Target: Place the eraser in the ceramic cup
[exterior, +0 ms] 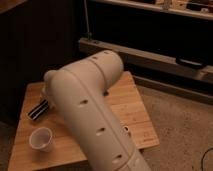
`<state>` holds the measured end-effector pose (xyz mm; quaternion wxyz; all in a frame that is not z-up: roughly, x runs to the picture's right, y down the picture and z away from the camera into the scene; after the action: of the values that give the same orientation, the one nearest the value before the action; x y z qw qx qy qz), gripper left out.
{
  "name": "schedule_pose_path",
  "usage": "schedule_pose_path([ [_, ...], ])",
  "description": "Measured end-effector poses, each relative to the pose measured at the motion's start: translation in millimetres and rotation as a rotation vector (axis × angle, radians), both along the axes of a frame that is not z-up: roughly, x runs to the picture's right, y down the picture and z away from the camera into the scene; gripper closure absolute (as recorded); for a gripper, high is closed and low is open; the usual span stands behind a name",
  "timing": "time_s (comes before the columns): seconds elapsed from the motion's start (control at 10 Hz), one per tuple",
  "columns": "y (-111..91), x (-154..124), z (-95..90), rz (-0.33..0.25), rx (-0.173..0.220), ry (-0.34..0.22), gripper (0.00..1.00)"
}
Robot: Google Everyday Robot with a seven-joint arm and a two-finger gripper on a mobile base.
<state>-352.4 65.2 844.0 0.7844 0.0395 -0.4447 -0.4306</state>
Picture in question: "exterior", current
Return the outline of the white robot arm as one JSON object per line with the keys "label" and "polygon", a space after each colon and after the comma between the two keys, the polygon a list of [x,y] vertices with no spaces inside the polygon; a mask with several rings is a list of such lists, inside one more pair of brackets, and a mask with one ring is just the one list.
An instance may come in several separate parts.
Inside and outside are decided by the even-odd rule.
{"label": "white robot arm", "polygon": [[44,94],[65,119],[93,171],[151,171],[104,94],[123,73],[119,55],[104,50],[44,75]]}

